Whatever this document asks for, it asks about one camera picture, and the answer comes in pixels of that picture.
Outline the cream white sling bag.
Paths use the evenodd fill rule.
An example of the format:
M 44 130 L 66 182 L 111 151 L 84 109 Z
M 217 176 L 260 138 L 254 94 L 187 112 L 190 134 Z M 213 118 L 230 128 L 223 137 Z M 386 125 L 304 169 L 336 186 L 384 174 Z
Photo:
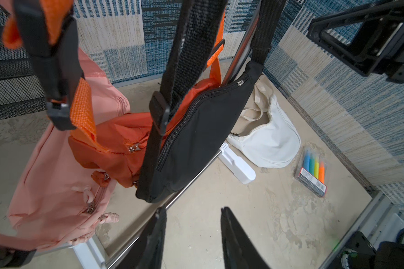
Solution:
M 255 84 L 227 142 L 259 168 L 284 168 L 298 153 L 297 129 L 279 106 L 265 76 Z

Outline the orange sling bag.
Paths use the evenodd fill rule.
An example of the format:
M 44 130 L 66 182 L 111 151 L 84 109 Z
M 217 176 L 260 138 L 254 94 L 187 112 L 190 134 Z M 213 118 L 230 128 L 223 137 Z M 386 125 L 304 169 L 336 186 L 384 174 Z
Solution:
M 129 188 L 137 184 L 151 125 L 149 113 L 131 113 L 129 101 L 78 46 L 71 1 L 4 1 L 10 15 L 6 48 L 25 48 L 54 110 L 20 179 L 24 191 Z

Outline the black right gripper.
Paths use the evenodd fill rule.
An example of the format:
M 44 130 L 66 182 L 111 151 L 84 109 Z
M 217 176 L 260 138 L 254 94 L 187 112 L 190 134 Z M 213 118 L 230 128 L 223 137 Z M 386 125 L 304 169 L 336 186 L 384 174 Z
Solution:
M 329 33 L 358 25 L 349 44 Z M 377 1 L 312 19 L 307 37 L 361 76 L 404 85 L 404 1 Z

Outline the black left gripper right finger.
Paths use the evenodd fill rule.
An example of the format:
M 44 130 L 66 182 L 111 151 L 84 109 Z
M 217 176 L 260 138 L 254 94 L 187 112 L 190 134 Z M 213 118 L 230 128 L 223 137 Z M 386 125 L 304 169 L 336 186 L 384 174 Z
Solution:
M 269 269 L 229 207 L 221 209 L 221 234 L 226 269 Z

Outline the black sling bag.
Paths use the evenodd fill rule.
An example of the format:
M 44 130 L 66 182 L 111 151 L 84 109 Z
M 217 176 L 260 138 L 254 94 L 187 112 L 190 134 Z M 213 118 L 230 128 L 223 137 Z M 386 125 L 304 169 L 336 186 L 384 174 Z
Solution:
M 14 1 L 3 40 L 15 35 L 47 98 L 53 130 L 69 136 L 75 159 L 109 179 L 136 186 L 158 202 L 190 184 L 215 156 L 260 77 L 285 1 L 261 1 L 247 46 L 252 59 L 237 81 L 221 84 L 216 53 L 226 1 L 184 1 L 166 70 L 146 114 L 103 124 L 93 119 L 92 93 L 77 61 L 72 1 Z

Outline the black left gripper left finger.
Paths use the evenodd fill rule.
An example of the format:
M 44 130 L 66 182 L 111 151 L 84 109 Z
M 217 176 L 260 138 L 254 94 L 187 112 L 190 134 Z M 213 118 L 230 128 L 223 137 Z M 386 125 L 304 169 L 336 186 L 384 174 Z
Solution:
M 138 240 L 130 248 L 117 269 L 160 269 L 166 235 L 167 213 L 156 209 Z

